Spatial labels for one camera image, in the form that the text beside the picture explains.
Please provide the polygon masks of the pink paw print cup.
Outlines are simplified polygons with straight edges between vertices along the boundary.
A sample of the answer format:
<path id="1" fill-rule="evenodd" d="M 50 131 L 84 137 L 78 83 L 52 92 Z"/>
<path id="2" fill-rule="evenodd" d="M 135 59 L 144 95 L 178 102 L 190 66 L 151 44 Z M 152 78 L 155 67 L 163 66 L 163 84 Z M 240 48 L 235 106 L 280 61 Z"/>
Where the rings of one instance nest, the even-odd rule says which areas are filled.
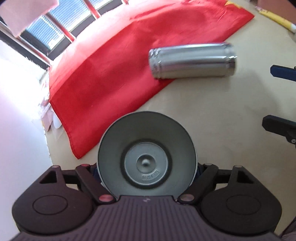
<path id="1" fill-rule="evenodd" d="M 119 118 L 105 131 L 96 165 L 103 185 L 116 198 L 178 198 L 193 183 L 198 159 L 179 122 L 162 113 L 140 111 Z"/>

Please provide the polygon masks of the yellow tube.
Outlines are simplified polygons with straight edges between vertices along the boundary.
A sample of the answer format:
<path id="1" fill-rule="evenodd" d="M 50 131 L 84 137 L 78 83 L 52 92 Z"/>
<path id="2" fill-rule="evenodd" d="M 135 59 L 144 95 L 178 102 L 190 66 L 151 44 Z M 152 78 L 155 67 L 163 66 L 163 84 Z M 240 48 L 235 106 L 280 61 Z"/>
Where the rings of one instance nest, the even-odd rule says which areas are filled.
<path id="1" fill-rule="evenodd" d="M 291 21 L 277 15 L 274 14 L 271 11 L 265 10 L 259 6 L 256 6 L 255 9 L 258 11 L 259 14 L 273 20 L 274 22 L 278 23 L 279 25 L 285 27 L 286 29 L 288 29 L 289 31 L 291 31 L 292 33 L 295 34 L 296 32 L 296 26 L 294 23 L 292 23 Z"/>

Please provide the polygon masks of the stainless steel cylinder flask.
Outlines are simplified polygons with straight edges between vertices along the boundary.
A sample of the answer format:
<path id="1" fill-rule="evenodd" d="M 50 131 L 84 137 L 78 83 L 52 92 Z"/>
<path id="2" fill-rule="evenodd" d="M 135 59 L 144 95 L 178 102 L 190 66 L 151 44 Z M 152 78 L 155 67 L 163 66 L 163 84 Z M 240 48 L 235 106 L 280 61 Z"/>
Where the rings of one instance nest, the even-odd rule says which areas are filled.
<path id="1" fill-rule="evenodd" d="M 237 55 L 229 43 L 190 44 L 150 49 L 148 60 L 156 79 L 228 77 Z"/>

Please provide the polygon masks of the red flag cloth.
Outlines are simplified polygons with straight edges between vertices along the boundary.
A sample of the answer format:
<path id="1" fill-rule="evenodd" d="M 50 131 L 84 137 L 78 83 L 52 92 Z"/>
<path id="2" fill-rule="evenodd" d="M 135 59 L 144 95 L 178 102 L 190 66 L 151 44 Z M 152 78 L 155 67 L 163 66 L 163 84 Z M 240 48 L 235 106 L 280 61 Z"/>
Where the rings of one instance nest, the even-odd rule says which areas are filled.
<path id="1" fill-rule="evenodd" d="M 252 19 L 233 1 L 131 1 L 91 23 L 49 71 L 50 104 L 74 156 L 169 84 L 153 78 L 150 49 L 223 42 Z"/>

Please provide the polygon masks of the pink children's trousers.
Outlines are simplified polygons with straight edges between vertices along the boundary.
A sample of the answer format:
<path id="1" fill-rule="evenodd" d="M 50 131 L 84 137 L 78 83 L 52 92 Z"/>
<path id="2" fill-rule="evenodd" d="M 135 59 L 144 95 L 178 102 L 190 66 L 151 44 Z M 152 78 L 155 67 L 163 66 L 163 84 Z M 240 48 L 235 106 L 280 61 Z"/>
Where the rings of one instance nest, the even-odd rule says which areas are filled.
<path id="1" fill-rule="evenodd" d="M 57 0 L 1 1 L 1 18 L 12 35 L 18 37 L 31 23 L 58 5 Z"/>

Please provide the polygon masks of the steel window guard rail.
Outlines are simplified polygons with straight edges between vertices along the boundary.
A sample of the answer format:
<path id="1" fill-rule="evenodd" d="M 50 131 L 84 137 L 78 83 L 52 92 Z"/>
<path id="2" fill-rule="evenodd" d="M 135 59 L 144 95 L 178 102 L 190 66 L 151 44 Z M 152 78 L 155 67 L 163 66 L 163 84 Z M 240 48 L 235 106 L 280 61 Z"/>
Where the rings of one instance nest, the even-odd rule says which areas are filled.
<path id="1" fill-rule="evenodd" d="M 1 18 L 1 41 L 22 56 L 48 69 L 78 35 L 104 13 L 128 1 L 59 1 L 59 5 L 41 15 L 18 37 L 14 37 Z"/>

